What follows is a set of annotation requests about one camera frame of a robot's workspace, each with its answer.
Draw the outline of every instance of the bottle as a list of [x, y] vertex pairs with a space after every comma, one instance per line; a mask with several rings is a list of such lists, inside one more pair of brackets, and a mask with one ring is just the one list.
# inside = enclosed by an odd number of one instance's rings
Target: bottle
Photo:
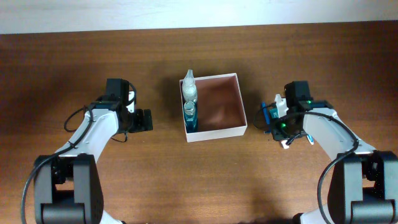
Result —
[[195, 86], [195, 79], [193, 79], [192, 69], [188, 70], [187, 76], [182, 81], [182, 95], [185, 102], [192, 101], [195, 106], [197, 105], [198, 92], [197, 86]]
[[192, 101], [184, 103], [184, 120], [187, 133], [198, 131], [198, 113]]

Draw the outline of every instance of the open box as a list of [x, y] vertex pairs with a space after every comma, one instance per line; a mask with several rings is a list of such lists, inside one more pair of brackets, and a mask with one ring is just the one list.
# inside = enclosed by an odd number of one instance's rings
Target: open box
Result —
[[242, 136], [248, 122], [236, 73], [195, 78], [195, 84], [198, 90], [198, 131], [187, 133], [184, 122], [187, 142]]

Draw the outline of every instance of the brown tabletop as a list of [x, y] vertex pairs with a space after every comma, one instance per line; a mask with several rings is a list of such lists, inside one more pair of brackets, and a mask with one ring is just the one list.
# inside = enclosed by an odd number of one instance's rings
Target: brown tabletop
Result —
[[[244, 136], [186, 143], [178, 80], [189, 68], [238, 74]], [[98, 161], [105, 209], [127, 223], [281, 223], [315, 209], [327, 155], [304, 138], [283, 150], [252, 125], [261, 101], [294, 80], [367, 143], [398, 153], [398, 22], [0, 35], [0, 76], [0, 223], [20, 222], [34, 160], [69, 139], [64, 120], [111, 77], [135, 85], [154, 124], [110, 141]]]

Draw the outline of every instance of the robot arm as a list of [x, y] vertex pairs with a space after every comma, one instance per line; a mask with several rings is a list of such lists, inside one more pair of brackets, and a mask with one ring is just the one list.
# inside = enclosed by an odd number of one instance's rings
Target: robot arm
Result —
[[[35, 176], [35, 219], [37, 223], [124, 223], [103, 210], [104, 201], [96, 168], [106, 143], [115, 134], [152, 130], [150, 110], [134, 110], [136, 91], [129, 82], [108, 79], [106, 94], [89, 105], [80, 127], [56, 152], [73, 146], [44, 165]], [[86, 128], [90, 128], [76, 145]], [[40, 156], [35, 165], [48, 156]], [[56, 185], [72, 180], [73, 190]]]
[[[275, 105], [283, 125], [272, 126], [274, 140], [291, 142], [291, 136], [312, 136], [318, 141], [331, 160], [335, 160], [353, 148], [353, 137], [341, 125], [342, 122], [327, 101], [314, 101], [307, 82], [292, 82], [285, 86], [286, 98], [277, 95]], [[315, 112], [324, 116], [305, 114]], [[323, 206], [331, 223], [379, 223], [398, 221], [398, 159], [392, 152], [380, 152], [357, 135], [358, 148], [353, 154], [335, 165], [328, 194], [328, 204]], [[363, 188], [363, 178], [375, 181], [374, 187]], [[326, 223], [320, 209], [294, 218], [295, 223]]]

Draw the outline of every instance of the white wall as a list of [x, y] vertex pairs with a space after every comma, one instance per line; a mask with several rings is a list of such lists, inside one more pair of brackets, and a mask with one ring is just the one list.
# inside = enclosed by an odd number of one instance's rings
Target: white wall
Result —
[[0, 33], [398, 19], [397, 0], [0, 0]]

